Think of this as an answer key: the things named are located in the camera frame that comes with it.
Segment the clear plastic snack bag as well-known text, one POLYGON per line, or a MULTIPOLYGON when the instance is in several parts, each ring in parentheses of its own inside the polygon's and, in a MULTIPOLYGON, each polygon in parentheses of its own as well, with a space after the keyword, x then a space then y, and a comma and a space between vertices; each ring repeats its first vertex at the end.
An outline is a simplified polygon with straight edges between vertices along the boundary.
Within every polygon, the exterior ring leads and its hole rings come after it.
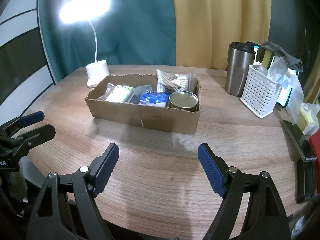
POLYGON ((106 101, 107 97, 112 93, 112 90, 114 90, 116 86, 112 83, 108 83, 106 86, 106 90, 104 92, 104 94, 102 96, 100 96, 99 98, 97 98, 97 100, 99 101, 106 101))

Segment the cartoon tissue pack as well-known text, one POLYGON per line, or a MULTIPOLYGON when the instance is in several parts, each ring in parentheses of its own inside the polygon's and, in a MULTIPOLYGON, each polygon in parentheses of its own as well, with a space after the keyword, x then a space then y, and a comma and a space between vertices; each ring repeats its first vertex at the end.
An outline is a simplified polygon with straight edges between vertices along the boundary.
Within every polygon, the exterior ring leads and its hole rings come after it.
POLYGON ((135 92, 134 88, 125 85, 117 85, 105 99, 106 102, 125 103, 130 102, 135 92))

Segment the blue white tissue pack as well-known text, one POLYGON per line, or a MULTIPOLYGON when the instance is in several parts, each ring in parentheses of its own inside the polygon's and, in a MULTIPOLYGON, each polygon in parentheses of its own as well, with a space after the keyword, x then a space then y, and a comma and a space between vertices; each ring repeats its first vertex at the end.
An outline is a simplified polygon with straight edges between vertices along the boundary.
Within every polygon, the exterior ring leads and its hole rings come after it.
POLYGON ((147 91, 140 96, 139 104, 155 107, 166 107, 168 101, 168 92, 147 91))

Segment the red metal can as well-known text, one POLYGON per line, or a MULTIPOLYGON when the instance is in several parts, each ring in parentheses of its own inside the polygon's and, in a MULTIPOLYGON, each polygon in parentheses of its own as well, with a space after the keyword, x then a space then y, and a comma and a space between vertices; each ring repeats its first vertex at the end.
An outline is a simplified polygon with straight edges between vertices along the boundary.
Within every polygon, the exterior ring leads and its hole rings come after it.
POLYGON ((197 111, 198 97, 189 91, 176 91, 169 96, 169 107, 190 112, 197 111))

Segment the bag of cotton swabs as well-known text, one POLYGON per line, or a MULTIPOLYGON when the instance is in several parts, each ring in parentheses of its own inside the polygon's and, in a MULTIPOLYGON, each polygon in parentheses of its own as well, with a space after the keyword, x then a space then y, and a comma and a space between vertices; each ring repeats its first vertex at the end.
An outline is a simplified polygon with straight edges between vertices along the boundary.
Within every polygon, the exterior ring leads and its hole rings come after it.
POLYGON ((172 94, 177 91, 193 92, 197 85, 195 74, 174 74, 157 69, 157 91, 172 94))

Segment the grey knitted cloth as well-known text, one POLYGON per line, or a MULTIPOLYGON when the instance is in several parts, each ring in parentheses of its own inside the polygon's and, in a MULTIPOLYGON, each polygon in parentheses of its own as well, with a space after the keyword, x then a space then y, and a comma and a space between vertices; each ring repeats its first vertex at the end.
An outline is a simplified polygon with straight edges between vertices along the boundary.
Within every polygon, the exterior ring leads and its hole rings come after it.
POLYGON ((135 87, 133 89, 134 95, 130 100, 130 103, 139 104, 141 95, 148 91, 152 91, 152 85, 142 85, 142 86, 135 87))

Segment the red book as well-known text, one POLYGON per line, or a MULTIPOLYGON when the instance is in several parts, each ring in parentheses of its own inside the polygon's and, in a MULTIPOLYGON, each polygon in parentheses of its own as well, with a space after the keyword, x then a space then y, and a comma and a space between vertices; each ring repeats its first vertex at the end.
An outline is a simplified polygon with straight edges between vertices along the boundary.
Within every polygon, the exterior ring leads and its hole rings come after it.
POLYGON ((319 158, 320 158, 320 133, 319 133, 319 131, 309 138, 309 143, 310 143, 310 146, 312 147, 312 149, 317 157, 316 160, 319 162, 319 158))

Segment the crumpled clear plastic bags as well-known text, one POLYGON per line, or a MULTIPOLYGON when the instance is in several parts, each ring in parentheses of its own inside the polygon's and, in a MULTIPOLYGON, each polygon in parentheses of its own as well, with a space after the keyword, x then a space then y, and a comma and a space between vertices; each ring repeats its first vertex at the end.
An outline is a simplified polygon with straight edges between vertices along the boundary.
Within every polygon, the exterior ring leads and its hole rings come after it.
POLYGON ((280 85, 280 89, 290 91, 285 107, 291 124, 296 124, 308 138, 319 131, 319 104, 304 103, 304 94, 298 76, 284 57, 275 56, 267 76, 280 85))

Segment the open cardboard box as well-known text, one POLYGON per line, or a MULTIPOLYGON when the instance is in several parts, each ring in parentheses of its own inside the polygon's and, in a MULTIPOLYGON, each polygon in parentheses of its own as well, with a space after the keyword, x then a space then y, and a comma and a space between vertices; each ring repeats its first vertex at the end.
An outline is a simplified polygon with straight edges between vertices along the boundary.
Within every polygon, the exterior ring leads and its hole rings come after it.
POLYGON ((127 102, 105 102, 98 100, 107 89, 107 84, 138 87, 157 87, 156 74, 108 75, 85 97, 85 102, 95 118, 119 122, 143 128, 167 132, 194 134, 201 115, 201 103, 195 112, 179 108, 144 106, 127 102))

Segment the white perforated plastic basket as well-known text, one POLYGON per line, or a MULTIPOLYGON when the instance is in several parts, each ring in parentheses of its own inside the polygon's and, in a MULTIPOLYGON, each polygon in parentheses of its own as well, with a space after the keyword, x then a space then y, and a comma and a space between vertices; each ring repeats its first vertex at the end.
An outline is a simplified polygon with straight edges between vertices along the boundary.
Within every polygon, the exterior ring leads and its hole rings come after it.
POLYGON ((257 117, 271 114, 280 94, 280 84, 249 65, 240 101, 257 117))

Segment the white desk lamp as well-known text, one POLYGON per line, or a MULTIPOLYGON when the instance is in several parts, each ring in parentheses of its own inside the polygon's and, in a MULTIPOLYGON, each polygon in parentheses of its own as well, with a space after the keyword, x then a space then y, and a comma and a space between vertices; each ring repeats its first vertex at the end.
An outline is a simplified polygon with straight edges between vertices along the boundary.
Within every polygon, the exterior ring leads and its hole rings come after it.
POLYGON ((64 24, 88 22, 94 36, 94 61, 86 66, 87 88, 93 88, 110 72, 106 60, 98 60, 98 39, 93 20, 106 14, 112 0, 67 0, 59 11, 59 18, 64 24))

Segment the teal curtain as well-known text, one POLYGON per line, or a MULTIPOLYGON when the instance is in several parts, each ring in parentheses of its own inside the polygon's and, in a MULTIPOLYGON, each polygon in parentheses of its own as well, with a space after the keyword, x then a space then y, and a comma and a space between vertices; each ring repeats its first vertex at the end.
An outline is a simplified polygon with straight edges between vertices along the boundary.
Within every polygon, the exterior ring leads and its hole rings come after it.
MULTIPOLYGON (((67 0, 38 0, 39 24, 47 60, 57 81, 94 61, 94 36, 88 22, 64 24, 59 11, 67 0)), ((176 63, 173 0, 112 0, 93 20, 98 60, 108 64, 176 63)))

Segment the yellow sponge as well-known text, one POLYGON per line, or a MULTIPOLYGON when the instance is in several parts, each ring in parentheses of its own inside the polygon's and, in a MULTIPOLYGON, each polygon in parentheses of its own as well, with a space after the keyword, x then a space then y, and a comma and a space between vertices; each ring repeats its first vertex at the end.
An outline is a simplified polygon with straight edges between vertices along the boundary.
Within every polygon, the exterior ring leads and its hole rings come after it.
POLYGON ((257 51, 256 61, 264 68, 269 69, 274 59, 274 53, 268 49, 259 47, 257 51))

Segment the stainless steel travel mug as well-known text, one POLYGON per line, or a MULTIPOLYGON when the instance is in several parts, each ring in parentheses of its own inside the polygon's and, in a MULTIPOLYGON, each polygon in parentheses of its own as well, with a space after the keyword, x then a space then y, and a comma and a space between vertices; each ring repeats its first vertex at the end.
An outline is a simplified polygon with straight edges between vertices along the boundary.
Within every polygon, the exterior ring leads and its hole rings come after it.
POLYGON ((227 77, 225 91, 233 96, 242 96, 249 65, 255 58, 254 45, 232 42, 228 48, 227 77))

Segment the yellow curtain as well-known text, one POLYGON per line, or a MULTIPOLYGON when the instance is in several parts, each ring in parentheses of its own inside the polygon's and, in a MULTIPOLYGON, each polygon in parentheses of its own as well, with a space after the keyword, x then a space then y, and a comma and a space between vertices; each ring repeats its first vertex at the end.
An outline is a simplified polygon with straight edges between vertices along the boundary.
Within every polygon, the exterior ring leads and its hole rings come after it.
POLYGON ((174 0, 176 65, 225 70, 232 42, 268 39, 272 0, 174 0))

